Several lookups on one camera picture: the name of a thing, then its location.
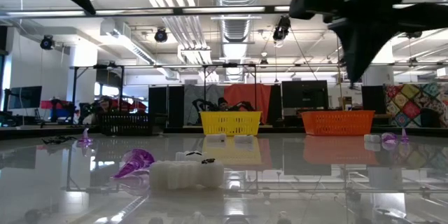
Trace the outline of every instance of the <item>colorful quilt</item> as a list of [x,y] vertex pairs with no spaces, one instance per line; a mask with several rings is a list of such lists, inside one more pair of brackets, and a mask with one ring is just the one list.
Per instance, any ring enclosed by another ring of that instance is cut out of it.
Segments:
[[398,127],[421,127],[420,110],[429,108],[440,115],[442,127],[448,127],[447,105],[443,88],[437,83],[385,85],[387,113],[393,115],[392,124]]

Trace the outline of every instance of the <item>ceiling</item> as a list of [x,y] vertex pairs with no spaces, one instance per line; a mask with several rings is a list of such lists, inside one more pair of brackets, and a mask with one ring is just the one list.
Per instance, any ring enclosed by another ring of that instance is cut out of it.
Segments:
[[[195,0],[198,6],[212,6],[215,0]],[[405,3],[414,3],[421,1],[445,1],[445,0],[404,0]],[[290,0],[259,0],[261,5],[288,5]],[[76,4],[70,0],[23,0],[24,10],[55,10],[55,9],[76,9]],[[93,4],[96,9],[105,8],[150,8],[149,0],[95,0]],[[21,0],[0,0],[0,10],[21,9]],[[246,62],[259,62],[261,52],[267,53],[269,63],[292,64],[302,63],[304,58],[301,51],[306,56],[309,63],[322,63],[337,61],[338,42],[337,37],[331,31],[326,29],[326,25],[322,22],[322,17],[317,15],[315,18],[305,20],[291,20],[292,31],[286,38],[284,46],[274,48],[272,42],[272,30],[278,22],[280,15],[259,15],[261,19],[254,20],[250,42],[248,45]],[[222,57],[221,50],[221,33],[219,32],[219,23],[213,21],[211,16],[200,16],[202,31],[206,38],[207,45],[211,48],[212,60],[219,60]],[[42,27],[75,27],[85,34],[100,41],[100,60],[121,60],[127,64],[138,64],[131,52],[123,50],[122,47],[111,45],[102,40],[99,35],[99,25],[102,18],[72,18],[72,19],[56,19],[56,20],[33,20]],[[172,36],[166,43],[156,43],[154,41],[154,32],[157,27],[163,27],[164,23],[160,17],[121,17],[117,18],[119,22],[126,22],[132,28],[132,39],[140,42],[145,50],[152,53],[157,60],[163,64],[179,64],[181,63],[177,57],[178,43]],[[432,50],[448,46],[448,31],[442,30],[427,31],[421,38],[394,38],[393,55],[395,61],[406,62],[410,55],[426,52],[431,53]],[[432,55],[428,55],[422,59],[425,62],[439,62],[447,60],[448,52],[439,50]],[[406,71],[408,67],[396,67],[397,71]],[[288,69],[278,68],[270,71],[286,71]],[[158,74],[156,71],[147,71],[147,74]],[[143,71],[128,71],[127,74],[142,74]]]

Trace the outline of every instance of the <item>red curtain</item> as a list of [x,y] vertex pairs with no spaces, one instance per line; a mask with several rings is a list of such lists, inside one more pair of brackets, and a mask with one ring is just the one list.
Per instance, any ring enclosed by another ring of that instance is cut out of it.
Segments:
[[270,85],[257,84],[257,107],[255,107],[255,84],[234,84],[224,89],[224,99],[230,106],[245,101],[250,102],[255,110],[262,111],[262,123],[266,123],[270,96]]

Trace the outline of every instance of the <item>black basket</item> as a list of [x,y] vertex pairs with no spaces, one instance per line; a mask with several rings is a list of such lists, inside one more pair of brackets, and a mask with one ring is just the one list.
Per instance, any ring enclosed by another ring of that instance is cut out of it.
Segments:
[[108,136],[150,136],[153,134],[153,117],[148,114],[102,114],[99,115],[99,128]]

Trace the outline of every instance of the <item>orange basket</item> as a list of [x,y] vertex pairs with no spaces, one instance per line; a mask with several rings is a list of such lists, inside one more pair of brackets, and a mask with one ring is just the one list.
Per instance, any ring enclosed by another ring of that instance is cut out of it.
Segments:
[[314,136],[362,136],[370,134],[374,111],[303,112],[307,134]]

